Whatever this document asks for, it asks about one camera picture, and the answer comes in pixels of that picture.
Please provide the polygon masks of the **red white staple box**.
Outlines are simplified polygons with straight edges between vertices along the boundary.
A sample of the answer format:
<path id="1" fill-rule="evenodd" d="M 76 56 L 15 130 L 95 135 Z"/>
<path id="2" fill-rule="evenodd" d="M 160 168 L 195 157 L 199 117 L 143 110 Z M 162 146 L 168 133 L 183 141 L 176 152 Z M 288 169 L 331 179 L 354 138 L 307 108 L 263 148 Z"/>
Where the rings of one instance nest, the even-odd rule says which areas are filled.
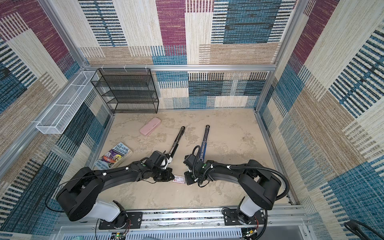
<path id="1" fill-rule="evenodd" d="M 186 179 L 184 176 L 175 176 L 175 178 L 173 179 L 173 183 L 185 184 Z"/>

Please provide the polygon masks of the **blue stapler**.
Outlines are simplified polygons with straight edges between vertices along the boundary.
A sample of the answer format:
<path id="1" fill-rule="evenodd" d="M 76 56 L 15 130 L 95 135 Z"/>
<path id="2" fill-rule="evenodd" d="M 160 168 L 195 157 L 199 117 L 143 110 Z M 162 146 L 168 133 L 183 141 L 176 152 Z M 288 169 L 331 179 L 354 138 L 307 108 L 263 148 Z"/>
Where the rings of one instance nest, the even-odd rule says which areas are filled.
<path id="1" fill-rule="evenodd" d="M 204 134 L 202 145 L 201 145 L 201 153 L 199 156 L 199 161 L 201 162 L 203 162 L 205 159 L 209 131 L 210 131 L 210 125 L 206 125 L 205 134 Z"/>

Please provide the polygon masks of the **black stapler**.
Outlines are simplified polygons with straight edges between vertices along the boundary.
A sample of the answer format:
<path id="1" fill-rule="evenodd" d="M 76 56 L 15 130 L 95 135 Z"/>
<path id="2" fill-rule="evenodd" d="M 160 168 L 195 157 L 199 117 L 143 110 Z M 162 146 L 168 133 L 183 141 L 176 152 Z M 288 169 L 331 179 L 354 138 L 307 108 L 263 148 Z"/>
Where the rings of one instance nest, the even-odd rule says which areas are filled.
<path id="1" fill-rule="evenodd" d="M 176 139 L 175 139 L 175 141 L 174 141 L 174 143 L 173 143 L 169 153 L 166 154 L 165 165 L 164 165 L 165 168 L 168 166 L 168 164 L 170 164 L 172 162 L 173 157 L 174 157 L 174 155 L 175 155 L 175 153 L 177 151 L 177 148 L 179 146 L 179 142 L 181 140 L 181 137 L 183 136 L 183 134 L 185 132 L 185 129 L 186 129 L 185 126 L 181 127 L 181 129 L 180 129 L 180 131 L 179 131 L 179 133 L 178 133 L 178 135 L 177 135 L 177 137 L 176 137 Z"/>

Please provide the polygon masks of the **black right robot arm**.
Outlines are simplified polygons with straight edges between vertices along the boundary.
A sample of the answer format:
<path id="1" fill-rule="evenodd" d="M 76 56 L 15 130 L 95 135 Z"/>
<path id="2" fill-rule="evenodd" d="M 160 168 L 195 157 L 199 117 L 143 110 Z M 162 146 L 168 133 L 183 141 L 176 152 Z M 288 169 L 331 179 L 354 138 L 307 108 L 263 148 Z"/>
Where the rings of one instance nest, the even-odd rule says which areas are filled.
<path id="1" fill-rule="evenodd" d="M 289 181 L 282 173 L 266 168 L 255 160 L 241 165 L 229 165 L 215 161 L 204 163 L 193 160 L 193 157 L 188 155 L 184 160 L 189 169 L 185 172 L 187 185 L 226 181 L 239 184 L 246 192 L 247 196 L 236 210 L 236 218 L 243 225 L 250 224 L 257 211 L 272 210 L 275 201 L 290 191 Z"/>

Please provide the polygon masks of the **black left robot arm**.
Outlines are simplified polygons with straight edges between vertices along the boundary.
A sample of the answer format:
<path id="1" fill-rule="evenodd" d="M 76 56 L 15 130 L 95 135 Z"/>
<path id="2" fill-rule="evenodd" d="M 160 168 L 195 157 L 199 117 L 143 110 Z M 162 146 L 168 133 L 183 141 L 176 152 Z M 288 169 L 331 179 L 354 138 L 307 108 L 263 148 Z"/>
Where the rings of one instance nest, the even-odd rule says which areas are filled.
<path id="1" fill-rule="evenodd" d="M 149 178 L 155 182 L 170 182 L 175 176 L 171 168 L 162 169 L 142 161 L 104 171 L 84 167 L 58 192 L 56 200 L 72 222 L 84 218 L 113 222 L 124 218 L 123 207 L 99 199 L 99 194 L 118 185 Z"/>

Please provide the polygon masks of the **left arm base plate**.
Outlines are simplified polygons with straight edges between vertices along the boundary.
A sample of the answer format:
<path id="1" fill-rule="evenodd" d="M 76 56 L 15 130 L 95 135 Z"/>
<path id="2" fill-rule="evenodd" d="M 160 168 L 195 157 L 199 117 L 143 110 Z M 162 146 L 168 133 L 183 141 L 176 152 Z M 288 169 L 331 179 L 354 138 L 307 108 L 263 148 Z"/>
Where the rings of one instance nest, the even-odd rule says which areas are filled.
<path id="1" fill-rule="evenodd" d="M 101 221 L 98 230 L 139 229 L 142 224 L 143 212 L 126 212 L 119 214 L 112 222 Z"/>

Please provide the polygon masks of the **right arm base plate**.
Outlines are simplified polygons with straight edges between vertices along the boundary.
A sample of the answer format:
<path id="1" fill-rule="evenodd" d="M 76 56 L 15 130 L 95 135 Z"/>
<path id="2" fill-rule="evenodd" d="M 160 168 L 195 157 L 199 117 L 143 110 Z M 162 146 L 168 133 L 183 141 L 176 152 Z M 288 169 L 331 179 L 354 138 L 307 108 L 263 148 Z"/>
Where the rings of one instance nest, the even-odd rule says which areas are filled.
<path id="1" fill-rule="evenodd" d="M 263 225 L 265 223 L 265 214 L 259 210 L 252 217 L 247 216 L 238 209 L 222 208 L 222 215 L 226 226 L 235 225 Z"/>

